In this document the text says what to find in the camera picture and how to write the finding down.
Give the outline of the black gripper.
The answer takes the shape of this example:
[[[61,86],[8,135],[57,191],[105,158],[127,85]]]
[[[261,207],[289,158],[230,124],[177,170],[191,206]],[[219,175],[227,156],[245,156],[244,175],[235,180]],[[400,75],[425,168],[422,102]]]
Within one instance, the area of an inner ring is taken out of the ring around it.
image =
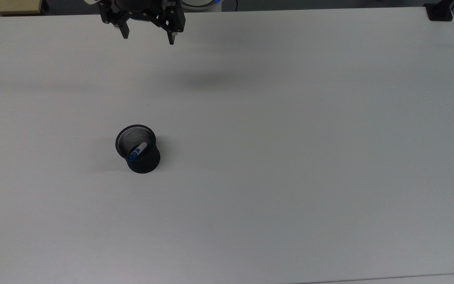
[[[106,24],[119,29],[124,39],[128,39],[130,29],[127,21],[134,19],[156,18],[157,27],[166,31],[170,45],[174,45],[175,37],[184,31],[186,18],[182,7],[172,7],[166,0],[112,0],[100,2],[99,14]]]

